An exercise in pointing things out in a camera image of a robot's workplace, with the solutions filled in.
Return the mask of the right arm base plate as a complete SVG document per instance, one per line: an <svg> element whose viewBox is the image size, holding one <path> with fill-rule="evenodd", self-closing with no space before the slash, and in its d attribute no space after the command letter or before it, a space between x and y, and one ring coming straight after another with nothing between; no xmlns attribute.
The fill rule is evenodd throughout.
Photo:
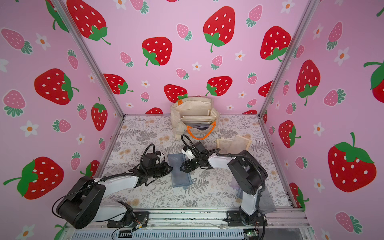
<svg viewBox="0 0 384 240"><path fill-rule="evenodd" d="M259 211L248 215L243 210L227 211L224 222L230 227L266 227L268 222L266 217Z"/></svg>

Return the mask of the blue grey pouch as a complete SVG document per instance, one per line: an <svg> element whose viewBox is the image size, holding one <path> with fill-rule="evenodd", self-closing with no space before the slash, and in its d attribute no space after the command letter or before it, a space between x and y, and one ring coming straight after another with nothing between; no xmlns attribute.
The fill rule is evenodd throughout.
<svg viewBox="0 0 384 240"><path fill-rule="evenodd" d="M190 174L187 174L180 170L182 163L185 161L185 155L183 154L168 155L168 164L170 167L173 167L173 170L171 171L173 188L183 188L184 190L186 190L188 186L193 183Z"/></svg>

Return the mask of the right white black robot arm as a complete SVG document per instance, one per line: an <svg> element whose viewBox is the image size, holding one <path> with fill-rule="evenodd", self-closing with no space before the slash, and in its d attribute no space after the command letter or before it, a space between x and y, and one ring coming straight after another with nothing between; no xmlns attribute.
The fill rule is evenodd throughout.
<svg viewBox="0 0 384 240"><path fill-rule="evenodd" d="M268 173L261 164L247 151L238 154L223 154L220 149L207 150L200 142L194 144L185 134L181 135L184 143L183 154L187 157L180 167L185 173L190 173L198 168L212 170L215 168L228 169L243 192L242 204L239 208L239 220L226 222L242 223L252 226L259 223L265 224L264 214L260 210L260 200L266 190Z"/></svg>

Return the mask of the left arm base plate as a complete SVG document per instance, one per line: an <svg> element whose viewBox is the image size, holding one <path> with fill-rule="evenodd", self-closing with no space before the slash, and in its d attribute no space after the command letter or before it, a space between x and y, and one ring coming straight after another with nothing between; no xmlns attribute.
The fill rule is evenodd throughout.
<svg viewBox="0 0 384 240"><path fill-rule="evenodd" d="M149 220L150 212L129 212L126 213L123 218L119 221L108 221L108 228L145 228Z"/></svg>

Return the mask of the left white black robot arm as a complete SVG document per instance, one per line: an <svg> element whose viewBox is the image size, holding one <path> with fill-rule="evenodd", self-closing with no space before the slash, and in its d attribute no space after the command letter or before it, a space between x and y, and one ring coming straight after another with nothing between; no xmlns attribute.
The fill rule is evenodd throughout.
<svg viewBox="0 0 384 240"><path fill-rule="evenodd" d="M138 221L133 207L123 201L106 204L104 199L125 189L149 186L172 170L165 155L156 150L154 144L150 144L131 170L96 179L87 176L80 178L66 195L53 204L52 213L77 230L93 222L108 222L112 228L128 227Z"/></svg>

